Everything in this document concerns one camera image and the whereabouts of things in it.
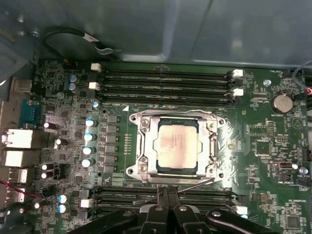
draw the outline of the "screw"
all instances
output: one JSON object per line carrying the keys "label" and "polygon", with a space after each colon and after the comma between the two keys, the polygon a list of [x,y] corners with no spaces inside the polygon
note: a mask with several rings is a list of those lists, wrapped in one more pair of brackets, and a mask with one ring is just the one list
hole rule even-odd
{"label": "screw", "polygon": [[132,214],[132,213],[131,213],[130,211],[127,211],[127,212],[123,213],[122,216],[127,217],[127,216],[130,216],[131,214]]}
{"label": "screw", "polygon": [[220,216],[221,216],[221,213],[220,213],[219,211],[214,211],[214,212],[212,213],[212,215],[213,215],[214,217],[220,217]]}
{"label": "screw", "polygon": [[40,33],[39,33],[38,31],[36,31],[36,30],[31,31],[30,34],[31,34],[33,37],[36,37],[36,38],[40,37]]}
{"label": "screw", "polygon": [[140,165],[140,172],[146,172],[147,166],[145,164]]}
{"label": "screw", "polygon": [[186,207],[186,206],[180,206],[180,207],[179,207],[179,210],[181,210],[181,211],[186,211],[186,210],[187,210],[187,207]]}
{"label": "screw", "polygon": [[24,23],[24,17],[22,15],[18,17],[18,22]]}
{"label": "screw", "polygon": [[305,168],[305,167],[300,167],[299,168],[299,173],[301,175],[306,175],[307,173],[309,173],[309,170],[307,168]]}
{"label": "screw", "polygon": [[209,124],[209,125],[208,125],[208,128],[209,128],[209,129],[214,128],[214,124],[213,124],[213,123]]}
{"label": "screw", "polygon": [[150,125],[150,122],[148,119],[144,118],[141,120],[141,124],[143,127],[148,127]]}
{"label": "screw", "polygon": [[265,79],[263,81],[263,85],[266,86],[266,87],[269,87],[271,84],[272,84],[272,81],[270,81],[269,79]]}

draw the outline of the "integrated circuit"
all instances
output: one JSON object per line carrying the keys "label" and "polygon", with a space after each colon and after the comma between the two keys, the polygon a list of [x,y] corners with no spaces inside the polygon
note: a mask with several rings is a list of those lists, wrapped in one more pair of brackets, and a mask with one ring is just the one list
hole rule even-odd
{"label": "integrated circuit", "polygon": [[118,116],[108,116],[107,117],[107,122],[117,123],[118,122]]}
{"label": "integrated circuit", "polygon": [[256,142],[256,149],[256,154],[259,156],[270,155],[270,142],[258,140]]}
{"label": "integrated circuit", "polygon": [[288,228],[299,228],[300,219],[297,216],[288,216],[287,217],[287,227]]}
{"label": "integrated circuit", "polygon": [[116,133],[118,131],[118,127],[114,125],[107,125],[106,126],[106,131],[108,133]]}

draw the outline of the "capacitor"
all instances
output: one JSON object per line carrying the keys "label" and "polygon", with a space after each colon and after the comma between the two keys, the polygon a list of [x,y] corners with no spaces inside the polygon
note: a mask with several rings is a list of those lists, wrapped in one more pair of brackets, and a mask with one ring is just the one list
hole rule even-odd
{"label": "capacitor", "polygon": [[70,198],[69,194],[62,194],[58,197],[58,202],[64,204],[65,202],[69,201],[69,198]]}
{"label": "capacitor", "polygon": [[53,163],[46,163],[41,165],[41,169],[45,170],[52,170],[54,169],[54,164]]}
{"label": "capacitor", "polygon": [[83,148],[82,152],[85,154],[85,155],[91,155],[95,152],[95,148],[94,147],[89,147],[89,146],[86,146]]}
{"label": "capacitor", "polygon": [[57,99],[58,100],[62,100],[64,97],[65,97],[65,93],[63,93],[63,92],[57,93]]}
{"label": "capacitor", "polygon": [[86,119],[86,126],[87,127],[93,127],[93,126],[96,125],[96,123],[97,122],[95,120],[91,119],[91,118]]}
{"label": "capacitor", "polygon": [[63,139],[63,138],[59,138],[55,141],[56,145],[67,145],[68,144],[68,140],[67,139]]}
{"label": "capacitor", "polygon": [[54,176],[54,171],[47,171],[41,174],[42,179],[51,178]]}
{"label": "capacitor", "polygon": [[85,158],[82,162],[81,162],[82,166],[87,168],[90,167],[94,164],[94,160],[92,158]]}
{"label": "capacitor", "polygon": [[97,136],[92,133],[86,133],[83,138],[85,141],[92,141],[92,140],[95,140]]}
{"label": "capacitor", "polygon": [[307,175],[309,173],[309,170],[305,167],[300,167],[299,173],[304,176],[304,175]]}
{"label": "capacitor", "polygon": [[68,210],[68,204],[61,204],[58,206],[58,212],[63,214]]}
{"label": "capacitor", "polygon": [[75,76],[75,75],[70,75],[68,77],[68,81],[74,84],[78,84],[79,83],[79,79]]}
{"label": "capacitor", "polygon": [[100,104],[99,104],[99,102],[98,102],[98,101],[94,101],[94,102],[92,102],[92,107],[93,107],[94,109],[98,109],[98,108],[99,108],[99,106],[100,106]]}
{"label": "capacitor", "polygon": [[77,93],[79,90],[78,87],[74,83],[69,83],[67,86],[67,89],[72,91],[73,93]]}
{"label": "capacitor", "polygon": [[45,122],[43,127],[46,128],[46,129],[56,129],[57,125],[54,124],[54,123]]}
{"label": "capacitor", "polygon": [[34,208],[37,210],[46,204],[48,204],[48,201],[46,199],[42,199],[34,204]]}

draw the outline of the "blue capacitor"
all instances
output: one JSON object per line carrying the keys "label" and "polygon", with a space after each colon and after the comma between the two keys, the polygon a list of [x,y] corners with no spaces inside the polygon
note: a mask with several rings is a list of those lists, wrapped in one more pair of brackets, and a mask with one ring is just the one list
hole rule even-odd
{"label": "blue capacitor", "polygon": [[86,126],[87,127],[93,127],[93,126],[96,125],[96,123],[97,122],[95,120],[91,119],[91,118],[86,119]]}
{"label": "blue capacitor", "polygon": [[79,79],[75,75],[70,75],[68,77],[68,81],[71,82],[71,83],[75,83],[75,84],[79,83]]}
{"label": "blue capacitor", "polygon": [[92,102],[92,107],[93,107],[94,109],[99,108],[99,102],[98,102],[98,101]]}
{"label": "blue capacitor", "polygon": [[73,93],[78,92],[78,87],[74,83],[69,83],[67,88],[68,88],[68,90],[72,91]]}

